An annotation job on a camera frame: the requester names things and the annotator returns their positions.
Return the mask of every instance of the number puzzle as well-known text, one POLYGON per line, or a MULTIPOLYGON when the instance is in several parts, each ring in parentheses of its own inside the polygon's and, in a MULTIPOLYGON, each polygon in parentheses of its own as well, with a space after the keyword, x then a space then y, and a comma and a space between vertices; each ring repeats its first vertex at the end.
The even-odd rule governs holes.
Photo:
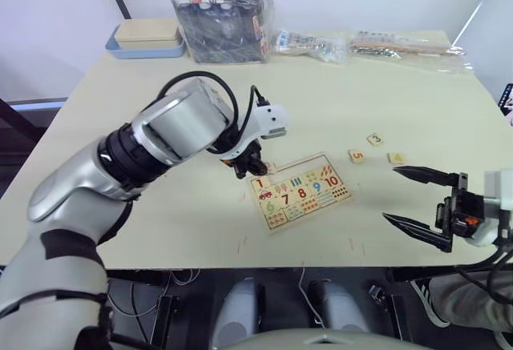
POLYGON ((323 154, 277 168, 269 175, 250 179, 250 183, 269 230, 351 197, 323 154))

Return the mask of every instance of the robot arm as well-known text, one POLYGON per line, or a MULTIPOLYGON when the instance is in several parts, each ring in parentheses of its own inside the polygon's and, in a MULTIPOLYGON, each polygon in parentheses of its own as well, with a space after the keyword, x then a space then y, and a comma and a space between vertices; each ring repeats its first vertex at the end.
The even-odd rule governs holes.
POLYGON ((169 168, 208 150, 243 178, 267 173, 257 138, 284 135, 283 107, 256 88, 256 107, 238 108, 219 77, 194 71, 173 79, 131 123, 84 147, 48 176, 28 207, 29 234, 0 279, 2 350, 110 348, 107 275, 96 246, 115 236, 131 204, 169 168), (217 81, 229 106, 203 79, 217 81))

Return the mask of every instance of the table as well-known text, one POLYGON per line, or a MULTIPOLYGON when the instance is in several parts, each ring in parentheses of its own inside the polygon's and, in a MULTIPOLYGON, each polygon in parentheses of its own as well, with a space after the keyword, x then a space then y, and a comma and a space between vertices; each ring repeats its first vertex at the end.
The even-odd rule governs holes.
MULTIPOLYGON (((428 33, 444 39, 440 32, 428 33)), ((450 75, 364 59, 344 66, 275 56, 268 64, 198 66, 190 58, 118 60, 105 54, 87 73, 0 200, 0 264, 26 236, 31 192, 86 143, 106 135, 154 99, 174 76, 208 70, 236 93, 241 109, 256 84, 284 105, 290 132, 262 141, 277 166, 325 152, 354 201, 275 234, 250 199, 250 186, 215 156, 200 153, 156 180, 135 203, 117 237, 99 248, 107 268, 242 268, 298 266, 430 266, 470 264, 492 247, 454 240, 450 254, 411 239, 382 212, 434 225, 449 189, 392 172, 388 152, 407 163, 469 174, 483 191, 483 172, 513 164, 513 135, 490 94, 472 74, 450 75), (366 136, 385 143, 372 147, 366 136), (367 160, 353 164, 347 151, 367 160)))

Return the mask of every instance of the plastic bag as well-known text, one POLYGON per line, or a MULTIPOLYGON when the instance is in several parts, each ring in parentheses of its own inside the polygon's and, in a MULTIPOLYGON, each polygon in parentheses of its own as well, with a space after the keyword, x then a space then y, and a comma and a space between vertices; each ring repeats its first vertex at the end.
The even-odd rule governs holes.
POLYGON ((266 60, 273 0, 172 0, 172 4, 196 62, 266 60))
POLYGON ((360 31, 351 37, 348 50, 352 55, 380 58, 449 74, 473 70, 462 59, 465 55, 462 47, 447 46, 427 39, 410 39, 391 33, 360 31))
POLYGON ((320 38, 282 30, 277 36, 274 50, 280 54, 307 54, 323 62, 342 63, 345 59, 345 39, 320 38))

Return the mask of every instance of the person's leg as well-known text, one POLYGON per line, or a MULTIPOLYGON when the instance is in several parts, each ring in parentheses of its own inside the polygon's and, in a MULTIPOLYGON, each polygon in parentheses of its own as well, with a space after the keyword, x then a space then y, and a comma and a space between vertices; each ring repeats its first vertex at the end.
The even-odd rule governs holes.
MULTIPOLYGON (((486 284, 488 272, 471 273, 471 277, 486 284)), ((494 286, 497 292, 512 298, 513 272, 497 274, 494 286)), ((442 319, 459 326, 513 332, 513 305, 495 302, 459 274, 433 278, 429 289, 434 310, 442 319)))

